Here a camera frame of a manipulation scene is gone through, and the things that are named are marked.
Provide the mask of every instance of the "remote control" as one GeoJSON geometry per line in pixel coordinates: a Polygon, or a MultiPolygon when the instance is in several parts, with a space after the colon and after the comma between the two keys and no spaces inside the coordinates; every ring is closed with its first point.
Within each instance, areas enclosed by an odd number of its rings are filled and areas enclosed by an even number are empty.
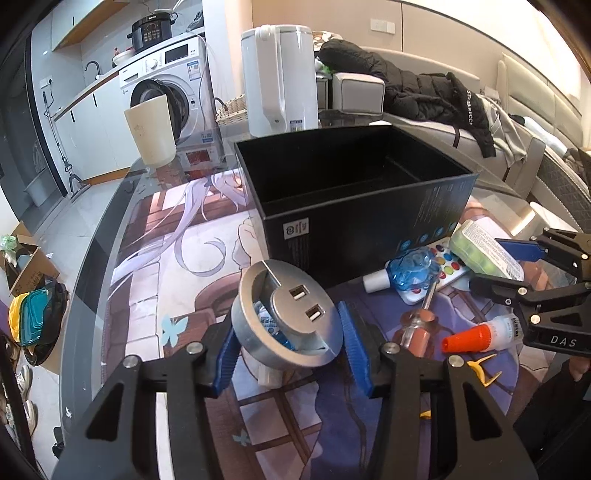
{"type": "MultiPolygon", "coordinates": [[[[449,250],[449,237],[442,238],[437,242],[427,245],[431,249],[435,260],[441,265],[439,274],[439,283],[437,290],[445,287],[453,281],[456,281],[463,274],[470,271],[464,262],[449,250]]],[[[420,302],[427,294],[427,287],[415,288],[413,290],[397,290],[398,294],[407,305],[415,305],[420,302]]]]}

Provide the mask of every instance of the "plastic bag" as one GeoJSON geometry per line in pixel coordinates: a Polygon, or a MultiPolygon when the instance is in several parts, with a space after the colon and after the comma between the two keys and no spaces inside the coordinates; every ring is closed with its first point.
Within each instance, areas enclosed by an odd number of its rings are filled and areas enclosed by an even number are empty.
{"type": "Polygon", "coordinates": [[[17,237],[12,235],[0,236],[0,250],[16,253],[17,245],[17,237]]]}

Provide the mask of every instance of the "person's hand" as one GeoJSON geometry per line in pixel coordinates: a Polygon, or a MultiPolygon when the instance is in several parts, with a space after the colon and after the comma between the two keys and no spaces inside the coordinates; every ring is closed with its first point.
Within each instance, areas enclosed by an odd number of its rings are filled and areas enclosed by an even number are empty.
{"type": "Polygon", "coordinates": [[[578,382],[591,368],[591,358],[573,356],[569,359],[569,371],[574,381],[578,382]]]}

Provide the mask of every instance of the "glass table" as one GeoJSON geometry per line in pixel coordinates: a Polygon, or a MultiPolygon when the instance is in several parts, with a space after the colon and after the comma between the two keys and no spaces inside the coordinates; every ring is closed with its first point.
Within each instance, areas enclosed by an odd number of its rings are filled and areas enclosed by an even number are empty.
{"type": "MultiPolygon", "coordinates": [[[[375,119],[321,115],[324,127],[375,119]]],[[[207,154],[185,147],[161,168],[138,160],[97,228],[65,327],[60,408],[66,443],[76,420],[126,355],[144,361],[168,357],[201,339],[228,312],[242,273],[262,259],[233,153],[234,142],[249,138],[248,126],[243,122],[220,132],[207,154]]],[[[467,157],[466,162],[480,177],[462,221],[481,222],[497,237],[527,239],[542,232],[546,223],[526,201],[482,166],[467,157]]],[[[573,281],[543,261],[524,270],[536,289],[573,281]]],[[[335,303],[354,302],[386,338],[395,335],[401,314],[409,309],[393,290],[366,294],[361,279],[329,293],[335,303]]],[[[509,312],[472,296],[467,277],[437,293],[432,309],[440,331],[428,355],[439,360],[442,337],[509,312]]],[[[552,358],[522,346],[499,352],[485,364],[487,376],[502,371],[489,391],[511,420],[542,382],[552,358]]],[[[225,478],[358,478],[371,453],[379,400],[368,400],[356,388],[346,358],[341,355],[316,371],[286,374],[277,390],[260,387],[251,370],[243,355],[231,386],[207,402],[225,478]]],[[[163,479],[173,478],[166,408],[165,395],[158,394],[163,479]]]]}

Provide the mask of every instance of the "screwdriver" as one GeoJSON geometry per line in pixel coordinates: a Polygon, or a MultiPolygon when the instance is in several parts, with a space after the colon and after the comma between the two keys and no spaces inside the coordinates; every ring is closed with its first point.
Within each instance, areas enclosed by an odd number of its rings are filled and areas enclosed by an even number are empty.
{"type": "Polygon", "coordinates": [[[430,331],[435,326],[433,322],[436,319],[435,314],[429,310],[429,307],[433,301],[438,283],[439,276],[433,276],[421,307],[410,312],[409,323],[402,333],[401,346],[409,350],[414,356],[423,357],[427,351],[427,345],[431,337],[430,331]]]}

